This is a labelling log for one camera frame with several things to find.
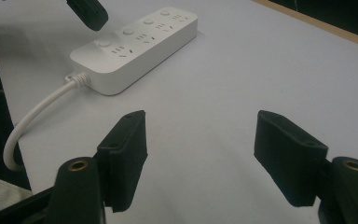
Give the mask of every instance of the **white power strip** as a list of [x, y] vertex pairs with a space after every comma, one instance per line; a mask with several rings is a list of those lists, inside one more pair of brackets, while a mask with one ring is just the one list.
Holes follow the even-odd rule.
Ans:
[[166, 7], [75, 49], [76, 73], [104, 95], [124, 91], [197, 35], [197, 15]]

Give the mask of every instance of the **white table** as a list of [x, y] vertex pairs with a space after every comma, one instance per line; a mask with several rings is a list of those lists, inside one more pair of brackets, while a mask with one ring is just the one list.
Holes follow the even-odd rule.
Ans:
[[199, 15], [198, 37], [116, 96], [88, 88], [49, 107], [20, 140], [34, 193], [92, 156], [117, 121], [146, 112], [149, 157], [131, 208], [108, 223], [319, 223], [253, 156], [260, 109], [358, 159], [358, 45], [255, 2], [107, 1], [88, 29], [64, 0], [0, 1], [0, 74], [13, 122], [63, 83], [69, 54], [163, 7]]

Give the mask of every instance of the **power cord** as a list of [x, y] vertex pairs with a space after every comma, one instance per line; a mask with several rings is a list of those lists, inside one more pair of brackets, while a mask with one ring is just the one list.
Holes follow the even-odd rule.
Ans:
[[36, 105], [27, 115], [20, 120], [20, 122], [16, 125], [14, 130], [11, 132], [10, 136], [7, 139], [4, 148], [4, 163], [5, 166], [12, 171], [19, 172], [25, 170], [24, 166], [18, 165], [13, 158], [14, 148], [19, 141], [20, 137], [24, 133], [26, 127], [38, 116], [44, 109], [46, 109], [49, 105], [51, 105], [54, 101], [56, 101], [61, 96], [65, 95], [68, 91], [80, 88], [88, 85], [90, 83], [90, 79], [86, 74], [78, 74], [69, 78], [69, 81], [53, 92], [50, 96], [46, 97], [42, 102]]

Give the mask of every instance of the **brass insert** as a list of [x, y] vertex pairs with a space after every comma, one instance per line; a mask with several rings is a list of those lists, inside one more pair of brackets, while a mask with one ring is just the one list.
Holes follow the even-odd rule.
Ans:
[[89, 163], [87, 161], [73, 161], [69, 166], [69, 171], [80, 171], [83, 169], [86, 169], [89, 166]]
[[358, 161], [344, 161], [342, 162], [347, 168], [358, 171]]

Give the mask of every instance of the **power strip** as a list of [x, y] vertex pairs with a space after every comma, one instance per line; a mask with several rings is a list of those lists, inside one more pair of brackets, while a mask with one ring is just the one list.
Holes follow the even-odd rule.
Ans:
[[75, 49], [76, 73], [103, 95], [124, 91], [197, 35], [197, 15], [166, 7]]

